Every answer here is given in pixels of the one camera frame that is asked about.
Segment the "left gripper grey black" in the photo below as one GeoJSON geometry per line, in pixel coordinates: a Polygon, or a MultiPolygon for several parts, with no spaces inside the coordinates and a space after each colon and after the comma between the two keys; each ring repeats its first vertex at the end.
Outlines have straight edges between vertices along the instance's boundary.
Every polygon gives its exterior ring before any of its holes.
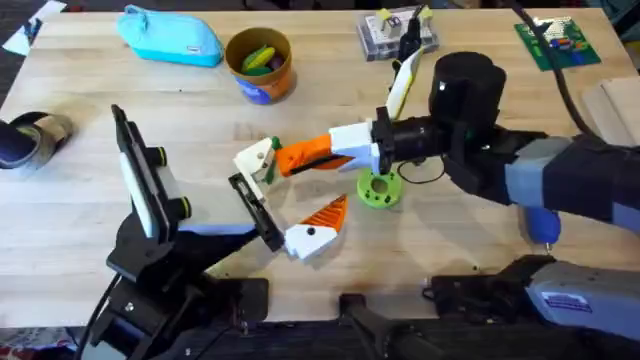
{"type": "Polygon", "coordinates": [[[211,187],[181,182],[168,167],[144,172],[123,164],[131,212],[118,228],[108,267],[128,285],[167,292],[256,238],[273,252],[285,245],[290,256],[305,261],[338,237],[348,210],[346,194],[284,234],[259,201],[275,180],[272,137],[238,152],[233,162],[240,174],[211,187]]]}

